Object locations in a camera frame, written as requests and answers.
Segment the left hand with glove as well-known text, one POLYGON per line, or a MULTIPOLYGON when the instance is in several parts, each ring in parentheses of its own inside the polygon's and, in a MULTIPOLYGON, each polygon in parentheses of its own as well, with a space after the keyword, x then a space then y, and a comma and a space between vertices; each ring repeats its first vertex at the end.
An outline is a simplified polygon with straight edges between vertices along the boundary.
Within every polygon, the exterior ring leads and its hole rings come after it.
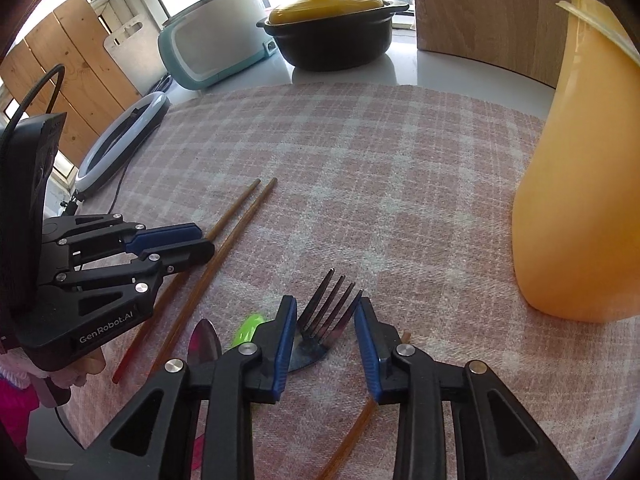
POLYGON ((81 388, 89 376, 99 375, 106 367, 105 356, 101 348, 89 352, 86 356, 55 372, 40 370, 26 356, 24 350, 19 348, 2 353, 0 363, 1 377, 21 390, 30 385, 32 376, 39 379, 50 378, 58 388, 62 389, 68 389, 71 386, 81 388))

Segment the pink sleeve left forearm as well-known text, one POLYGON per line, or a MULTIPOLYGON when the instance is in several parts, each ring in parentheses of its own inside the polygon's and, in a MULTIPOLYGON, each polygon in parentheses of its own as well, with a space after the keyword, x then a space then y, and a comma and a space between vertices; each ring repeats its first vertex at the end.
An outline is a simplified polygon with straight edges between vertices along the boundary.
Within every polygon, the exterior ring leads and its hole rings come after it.
POLYGON ((6 378, 1 378, 1 422, 17 449, 27 453, 29 417, 39 408, 39 399, 33 386, 18 388, 6 378))

